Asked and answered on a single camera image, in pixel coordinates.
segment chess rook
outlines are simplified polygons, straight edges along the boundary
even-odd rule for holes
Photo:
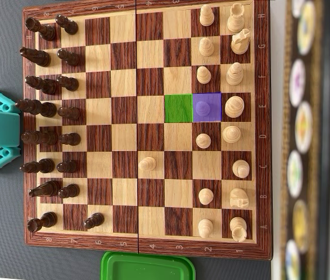
[[[39,32],[40,36],[47,41],[55,38],[55,31],[49,24],[41,24],[37,19],[29,17],[25,21],[26,28],[32,32]]]

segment light wooden chess piece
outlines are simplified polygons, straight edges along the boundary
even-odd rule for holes
[[[200,190],[199,200],[202,205],[208,205],[213,201],[213,198],[214,198],[214,194],[211,191],[211,189],[203,188],[202,190]]]
[[[200,66],[197,69],[197,80],[204,85],[210,82],[211,73],[205,66]]]
[[[239,208],[247,208],[249,206],[249,198],[244,190],[235,188],[230,192],[230,206]]]
[[[246,239],[246,222],[243,218],[235,217],[230,221],[232,238],[237,242],[243,242]]]
[[[208,4],[201,7],[200,12],[200,23],[203,26],[210,26],[214,22],[214,13]]]
[[[249,43],[251,42],[251,32],[249,29],[243,29],[240,33],[233,35],[231,48],[236,54],[243,54],[248,50]]]
[[[198,147],[200,147],[201,149],[206,149],[210,146],[211,144],[211,138],[209,135],[202,133],[199,136],[197,136],[196,138],[196,144],[198,145]]]
[[[209,38],[202,38],[199,45],[199,51],[204,57],[209,57],[214,52],[214,45]]]
[[[213,232],[213,223],[208,219],[203,219],[199,222],[199,235],[202,238],[208,238]]]
[[[239,96],[230,97],[225,103],[224,111],[230,118],[238,118],[244,111],[244,101]]]
[[[155,165],[155,159],[149,156],[139,162],[139,169],[142,171],[151,171],[155,169]]]
[[[236,86],[241,83],[243,78],[242,67],[239,62],[236,62],[230,66],[226,75],[227,83],[231,86]]]
[[[244,28],[244,6],[240,3],[231,6],[227,27],[231,32],[240,32]]]
[[[232,172],[239,178],[247,178],[249,175],[249,164],[242,159],[237,160],[232,166]]]

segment dark pawn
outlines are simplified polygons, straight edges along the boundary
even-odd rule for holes
[[[57,134],[54,131],[25,131],[21,136],[21,140],[25,144],[46,144],[54,145],[57,143]]]
[[[79,82],[75,78],[60,76],[57,78],[57,82],[60,86],[70,90],[71,92],[76,91],[79,87]]]
[[[77,170],[77,168],[77,162],[74,160],[67,160],[57,165],[57,170],[61,173],[73,173]]]
[[[77,133],[62,134],[60,142],[64,145],[77,146],[81,142],[81,137]]]
[[[25,22],[26,28],[32,32],[39,32],[40,36],[47,41],[52,41],[55,38],[54,28],[48,24],[41,24],[37,19],[29,17]]]
[[[50,56],[45,51],[32,50],[31,48],[22,47],[19,50],[21,56],[27,58],[29,61],[36,63],[39,66],[48,66],[50,63]]]
[[[80,192],[79,186],[77,184],[71,184],[64,187],[58,191],[58,196],[60,198],[76,197]]]
[[[77,23],[71,19],[68,19],[67,17],[65,17],[63,15],[57,15],[55,17],[55,22],[57,22],[57,24],[59,26],[64,28],[65,31],[67,33],[69,33],[70,35],[74,35],[76,32],[78,32]]]
[[[54,162],[51,159],[42,159],[39,162],[27,162],[19,170],[24,173],[49,173],[54,170]]]
[[[104,216],[101,213],[94,213],[91,217],[84,221],[84,227],[86,229],[94,228],[95,226],[100,226],[104,222]]]
[[[53,197],[58,194],[60,186],[56,181],[48,181],[29,191],[31,197]]]
[[[74,52],[69,52],[62,48],[57,51],[57,56],[70,66],[77,66],[79,64],[79,56]]]
[[[37,232],[42,227],[50,228],[57,223],[57,215],[54,212],[46,212],[40,219],[32,219],[27,223],[30,232]]]

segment chess piece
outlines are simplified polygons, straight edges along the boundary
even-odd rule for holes
[[[53,197],[57,195],[60,186],[56,181],[48,181],[29,191],[30,197]]]
[[[57,215],[54,212],[46,212],[40,219],[31,219],[27,223],[30,232],[37,232],[42,227],[50,228],[57,223]]]
[[[95,226],[102,225],[104,220],[104,215],[102,215],[101,213],[94,213],[91,217],[84,221],[83,225],[86,229],[91,229]]]
[[[139,169],[142,171],[151,171],[155,169],[156,162],[153,157],[146,157],[145,159],[139,162]]]
[[[231,6],[227,27],[231,32],[240,32],[244,28],[244,6],[240,3]]]
[[[40,37],[47,41],[55,38],[55,31],[49,24],[41,24],[37,19],[29,17],[25,21],[26,28],[32,32],[39,32]]]
[[[200,147],[201,149],[206,149],[210,146],[211,144],[211,139],[210,136],[202,133],[199,136],[197,136],[196,138],[196,144],[198,147]]]
[[[246,222],[240,217],[234,217],[230,221],[232,238],[236,242],[243,242],[246,239]]]
[[[238,127],[232,125],[223,130],[222,136],[227,143],[233,144],[240,140],[241,132]]]
[[[236,54],[243,54],[249,48],[251,42],[251,32],[249,29],[243,29],[240,33],[232,36],[231,48]]]
[[[239,178],[247,178],[249,175],[249,164],[242,159],[237,160],[232,165],[232,172]]]
[[[81,137],[77,133],[62,134],[60,142],[64,145],[76,146],[81,142]]]
[[[201,7],[200,12],[200,23],[203,26],[210,26],[214,22],[214,13],[208,4]]]
[[[244,111],[244,101],[239,96],[230,97],[225,103],[225,114],[230,118],[238,118]]]
[[[19,50],[21,56],[27,58],[29,61],[36,63],[38,66],[48,66],[50,63],[50,56],[45,51],[38,51],[36,49],[22,47]]]
[[[235,188],[230,192],[230,206],[246,208],[249,206],[249,198],[244,190]]]
[[[70,66],[77,66],[79,64],[78,54],[67,51],[64,48],[57,51],[57,56]]]
[[[197,80],[204,85],[210,82],[211,73],[205,66],[200,66],[197,69]]]
[[[20,138],[25,144],[54,145],[57,143],[57,134],[54,131],[25,131]]]
[[[203,219],[199,222],[199,235],[201,238],[208,238],[213,232],[213,223],[208,219]]]
[[[199,45],[199,51],[204,57],[209,57],[214,52],[214,45],[209,38],[202,38]]]
[[[60,173],[73,173],[77,170],[78,165],[75,160],[66,160],[57,165],[57,170]]]
[[[36,99],[20,99],[15,103],[15,107],[23,112],[30,113],[31,115],[41,114],[43,117],[47,118],[54,117],[57,113],[57,108],[53,103],[41,103]]]
[[[60,198],[76,197],[80,193],[80,188],[77,184],[70,184],[58,191]]]
[[[231,86],[237,86],[239,83],[241,83],[243,78],[241,64],[239,62],[232,64],[228,69],[225,78],[227,83],[229,83]]]
[[[55,17],[55,22],[65,29],[66,33],[70,35],[74,35],[76,32],[78,32],[78,25],[75,21],[68,19],[67,17],[63,15],[57,15]]]
[[[27,162],[19,170],[24,173],[50,173],[54,170],[54,162],[51,159],[41,159],[39,162]]]
[[[57,78],[57,82],[60,86],[70,90],[71,92],[76,91],[79,87],[79,82],[75,78],[60,76]]]
[[[46,95],[53,95],[57,90],[57,82],[51,79],[42,79],[40,77],[35,76],[27,76],[25,77],[25,82],[34,89],[41,89],[43,93]]]
[[[213,198],[214,198],[214,194],[210,189],[203,188],[202,190],[200,190],[199,200],[202,205],[208,205],[213,201]]]

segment dark square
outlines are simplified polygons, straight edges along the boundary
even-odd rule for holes
[[[137,178],[137,152],[113,152],[113,178]]]
[[[200,134],[207,134],[211,139],[208,148],[198,147],[196,138]],[[194,151],[220,151],[221,150],[221,123],[220,122],[194,122],[192,124],[192,150]]]
[[[137,206],[113,205],[113,232],[138,233]]]
[[[237,160],[245,160],[249,164],[249,175],[246,178],[235,176],[232,166]],[[222,179],[223,180],[252,180],[252,152],[250,151],[222,151]]]
[[[110,71],[86,73],[86,98],[111,97]]]
[[[137,124],[137,150],[163,151],[164,124]]]
[[[112,179],[88,179],[88,204],[113,205]]]
[[[165,206],[165,180],[138,179],[137,197],[138,206],[164,207]]]
[[[112,70],[136,68],[136,42],[110,45]]]
[[[112,151],[112,126],[87,125],[87,152]]]
[[[136,70],[138,96],[164,95],[164,69],[144,68]]]
[[[164,40],[164,67],[191,66],[190,38]]]
[[[165,234],[192,236],[192,208],[165,208]]]
[[[64,229],[87,231],[83,226],[87,219],[87,205],[85,204],[64,204]]]
[[[162,12],[136,15],[137,41],[162,40],[163,38]]]
[[[136,96],[112,98],[112,124],[135,124],[137,122]]]
[[[99,19],[85,20],[86,46],[110,44],[109,19],[109,17],[102,17]]]
[[[231,48],[232,35],[221,36],[221,64],[233,64],[235,62],[249,64],[251,63],[251,45],[243,54],[236,54]]]
[[[244,111],[242,114],[237,118],[230,118],[224,112],[225,103],[227,100],[233,96],[239,96],[244,101]],[[223,108],[222,112],[222,121],[228,122],[249,122],[252,119],[252,109],[251,109],[251,94],[249,92],[245,93],[222,93],[221,95],[222,101],[221,105]]]
[[[165,151],[165,179],[192,179],[192,152]]]

